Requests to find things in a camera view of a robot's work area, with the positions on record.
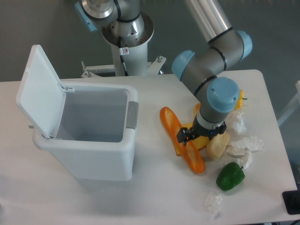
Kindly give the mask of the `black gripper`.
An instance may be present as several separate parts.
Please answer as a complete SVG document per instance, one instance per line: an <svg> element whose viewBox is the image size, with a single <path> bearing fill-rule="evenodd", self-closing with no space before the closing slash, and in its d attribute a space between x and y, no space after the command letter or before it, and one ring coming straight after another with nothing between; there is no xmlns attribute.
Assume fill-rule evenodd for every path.
<svg viewBox="0 0 300 225"><path fill-rule="evenodd" d="M189 141L194 140L200 136L204 136L209 140L212 140L218 134L222 135L225 132L226 128L226 123L223 121L223 123L218 127L214 129L207 129L200 125L197 119L195 119L191 128L182 127L178 131L176 137L179 143L182 143L184 146L186 146Z"/></svg>

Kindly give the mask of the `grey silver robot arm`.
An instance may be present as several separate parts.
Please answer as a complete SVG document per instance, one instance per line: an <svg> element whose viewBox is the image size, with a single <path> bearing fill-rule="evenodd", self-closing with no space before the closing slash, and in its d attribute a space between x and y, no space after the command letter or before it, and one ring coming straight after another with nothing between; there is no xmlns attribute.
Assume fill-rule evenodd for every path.
<svg viewBox="0 0 300 225"><path fill-rule="evenodd" d="M187 50L172 63L172 71L201 106L191 128L175 131L175 140L186 144L200 136L213 139L226 130L225 119L236 106L240 89L219 74L252 51L250 36L235 31L216 0L188 0L186 5L209 48L200 55ZM75 8L89 31L101 29L111 45L117 76L146 75L147 44L154 28L137 0L80 0Z"/></svg>

